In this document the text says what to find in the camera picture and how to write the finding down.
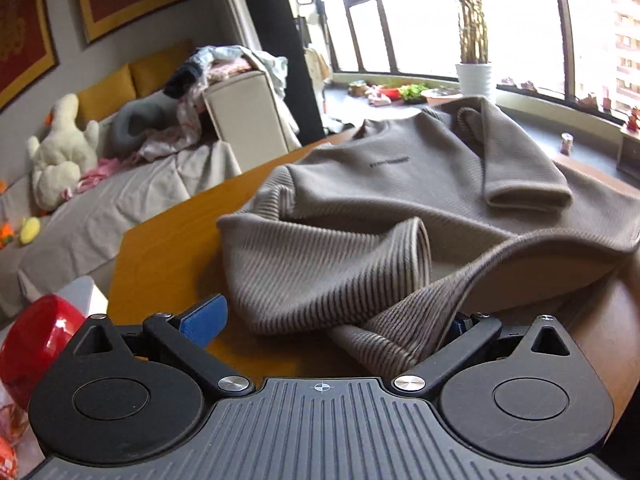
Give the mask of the brown ribbed sweater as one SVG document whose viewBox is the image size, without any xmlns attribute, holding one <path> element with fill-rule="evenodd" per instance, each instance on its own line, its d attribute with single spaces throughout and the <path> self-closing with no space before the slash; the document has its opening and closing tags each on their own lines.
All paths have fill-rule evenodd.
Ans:
<svg viewBox="0 0 640 480">
<path fill-rule="evenodd" d="M 256 334 L 324 330 L 391 378 L 460 312 L 577 292 L 639 247 L 639 200 L 556 164 L 483 98 L 365 122 L 277 167 L 217 223 L 232 302 Z"/>
</svg>

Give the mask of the red round pot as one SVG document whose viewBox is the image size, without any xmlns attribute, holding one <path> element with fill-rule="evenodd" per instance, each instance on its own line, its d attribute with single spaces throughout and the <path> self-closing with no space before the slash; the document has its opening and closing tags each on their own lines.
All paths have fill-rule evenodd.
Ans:
<svg viewBox="0 0 640 480">
<path fill-rule="evenodd" d="M 17 318 L 1 346 L 1 381 L 24 411 L 38 382 L 73 338 L 85 315 L 60 296 L 42 296 Z"/>
</svg>

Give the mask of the beige sofa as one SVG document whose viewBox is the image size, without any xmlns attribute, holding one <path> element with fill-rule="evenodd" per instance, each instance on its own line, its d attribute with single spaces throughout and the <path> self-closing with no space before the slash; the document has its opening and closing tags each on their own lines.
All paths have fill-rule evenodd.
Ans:
<svg viewBox="0 0 640 480">
<path fill-rule="evenodd" d="M 1 252 L 1 318 L 88 276 L 107 294 L 125 233 L 201 192 L 299 148 L 296 123 L 257 67 L 204 91 L 214 131 L 177 153 L 122 168 Z"/>
</svg>

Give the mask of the pink cloth on sofa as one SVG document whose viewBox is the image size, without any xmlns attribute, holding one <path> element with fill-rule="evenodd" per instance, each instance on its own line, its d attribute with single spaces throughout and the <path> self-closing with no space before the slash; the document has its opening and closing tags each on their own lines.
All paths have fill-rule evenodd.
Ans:
<svg viewBox="0 0 640 480">
<path fill-rule="evenodd" d="M 96 188 L 101 182 L 132 166 L 136 161 L 137 159 L 134 155 L 126 159 L 100 158 L 98 166 L 84 174 L 77 184 L 64 188 L 61 193 L 62 200 L 68 202 L 75 196 Z"/>
</svg>

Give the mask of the yellow small plush toy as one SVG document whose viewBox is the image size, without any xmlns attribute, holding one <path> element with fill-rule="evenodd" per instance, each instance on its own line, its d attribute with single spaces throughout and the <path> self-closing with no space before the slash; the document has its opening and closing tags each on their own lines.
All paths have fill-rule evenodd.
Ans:
<svg viewBox="0 0 640 480">
<path fill-rule="evenodd" d="M 23 246 L 32 244 L 41 230 L 41 222 L 37 217 L 25 218 L 20 229 L 20 244 Z"/>
</svg>

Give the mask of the grey neck pillow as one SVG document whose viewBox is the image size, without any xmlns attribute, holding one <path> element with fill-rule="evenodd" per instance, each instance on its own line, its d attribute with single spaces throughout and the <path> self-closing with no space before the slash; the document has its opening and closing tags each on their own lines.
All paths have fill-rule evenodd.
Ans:
<svg viewBox="0 0 640 480">
<path fill-rule="evenodd" d="M 178 124 L 177 105 L 178 101 L 164 92 L 128 102 L 111 123 L 105 153 L 124 159 L 140 150 L 149 131 L 163 131 Z"/>
</svg>

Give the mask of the cream plush duck toy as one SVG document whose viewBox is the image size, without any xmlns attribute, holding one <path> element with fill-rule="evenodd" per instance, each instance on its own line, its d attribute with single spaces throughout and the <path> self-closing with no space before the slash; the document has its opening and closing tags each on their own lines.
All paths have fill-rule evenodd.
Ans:
<svg viewBox="0 0 640 480">
<path fill-rule="evenodd" d="M 76 126 L 78 112 L 78 96 L 66 94 L 55 102 L 44 122 L 49 128 L 46 137 L 27 140 L 32 192 L 43 211 L 55 211 L 63 203 L 66 188 L 78 185 L 84 174 L 98 166 L 99 124 L 90 120 L 81 131 Z"/>
</svg>

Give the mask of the yellow cushion left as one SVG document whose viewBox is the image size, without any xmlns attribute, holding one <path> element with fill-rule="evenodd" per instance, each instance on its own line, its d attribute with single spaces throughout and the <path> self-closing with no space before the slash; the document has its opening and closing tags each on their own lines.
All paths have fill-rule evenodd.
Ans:
<svg viewBox="0 0 640 480">
<path fill-rule="evenodd" d="M 78 122 L 85 126 L 90 120 L 101 120 L 117 113 L 125 104 L 137 99 L 137 91 L 125 64 L 97 84 L 78 93 Z"/>
</svg>

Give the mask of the yellow cushion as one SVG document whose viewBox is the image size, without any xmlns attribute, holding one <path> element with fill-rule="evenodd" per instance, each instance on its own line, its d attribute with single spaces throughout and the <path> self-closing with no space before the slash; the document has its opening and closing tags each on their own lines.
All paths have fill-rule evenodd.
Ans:
<svg viewBox="0 0 640 480">
<path fill-rule="evenodd" d="M 130 73 L 137 97 L 143 99 L 162 90 L 192 52 L 192 41 L 187 39 L 130 63 Z"/>
<path fill-rule="evenodd" d="M 78 93 L 78 122 L 85 126 L 90 120 L 101 120 L 117 113 L 125 104 L 137 99 L 137 91 L 125 64 L 97 84 Z"/>
</svg>

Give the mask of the white plant pot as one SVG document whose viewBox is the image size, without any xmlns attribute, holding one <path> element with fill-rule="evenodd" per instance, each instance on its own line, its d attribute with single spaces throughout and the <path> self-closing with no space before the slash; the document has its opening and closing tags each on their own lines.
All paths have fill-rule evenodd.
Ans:
<svg viewBox="0 0 640 480">
<path fill-rule="evenodd" d="M 464 96 L 490 98 L 495 90 L 492 65 L 459 63 L 456 65 L 460 91 Z"/>
</svg>

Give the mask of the yellow cushion right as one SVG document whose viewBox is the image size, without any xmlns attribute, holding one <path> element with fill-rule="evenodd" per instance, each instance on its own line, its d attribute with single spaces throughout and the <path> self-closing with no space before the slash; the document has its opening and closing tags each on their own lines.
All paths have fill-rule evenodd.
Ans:
<svg viewBox="0 0 640 480">
<path fill-rule="evenodd" d="M 192 41 L 187 39 L 130 63 L 130 73 L 137 97 L 143 99 L 162 90 L 192 52 Z"/>
</svg>

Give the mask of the bamboo plant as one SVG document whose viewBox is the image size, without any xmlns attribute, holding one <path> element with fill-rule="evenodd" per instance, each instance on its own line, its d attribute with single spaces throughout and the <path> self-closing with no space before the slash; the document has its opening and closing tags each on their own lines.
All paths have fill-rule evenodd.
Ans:
<svg viewBox="0 0 640 480">
<path fill-rule="evenodd" d="M 484 0 L 459 0 L 459 42 L 462 64 L 488 64 L 488 29 Z"/>
</svg>

